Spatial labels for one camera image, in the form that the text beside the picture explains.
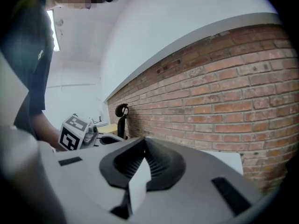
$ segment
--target brick wall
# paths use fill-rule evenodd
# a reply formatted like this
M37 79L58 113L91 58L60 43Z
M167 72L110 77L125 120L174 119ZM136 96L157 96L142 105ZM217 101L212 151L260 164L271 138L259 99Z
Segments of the brick wall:
M129 137L235 151L244 176L277 186L299 139L297 54L280 26L226 31L154 64L108 100L128 103Z

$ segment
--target shirt sleeve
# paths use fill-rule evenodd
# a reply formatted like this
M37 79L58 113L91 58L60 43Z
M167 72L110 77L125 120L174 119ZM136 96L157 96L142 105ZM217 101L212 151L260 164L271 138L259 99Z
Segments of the shirt sleeve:
M47 51L46 54L42 54L40 62L38 63L36 70L32 75L31 86L29 89L30 115L40 114L43 110L45 110L45 92L49 76L51 58L51 51Z

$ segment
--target ceiling light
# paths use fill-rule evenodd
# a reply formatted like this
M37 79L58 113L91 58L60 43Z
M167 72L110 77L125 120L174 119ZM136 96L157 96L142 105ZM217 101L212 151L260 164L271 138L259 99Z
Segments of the ceiling light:
M56 34L56 30L55 30L55 24L54 24L54 10L51 9L51 10L47 11L47 13L51 19L51 28L53 31L53 38L54 38L54 51L60 51L57 34Z

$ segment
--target person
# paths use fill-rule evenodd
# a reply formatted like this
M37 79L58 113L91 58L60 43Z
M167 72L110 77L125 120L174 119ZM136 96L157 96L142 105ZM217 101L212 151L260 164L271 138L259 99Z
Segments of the person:
M43 110L54 49L47 10L63 5L89 8L91 0L9 0L4 12L8 22L0 37L2 54L29 90L14 125L58 150L64 150L58 143L59 131L48 121Z

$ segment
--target person's arm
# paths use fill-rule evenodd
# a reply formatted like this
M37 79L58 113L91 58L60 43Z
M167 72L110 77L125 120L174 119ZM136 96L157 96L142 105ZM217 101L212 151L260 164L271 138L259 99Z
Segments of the person's arm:
M53 148L65 151L58 143L59 131L48 121L43 112L31 116L31 124L37 136Z

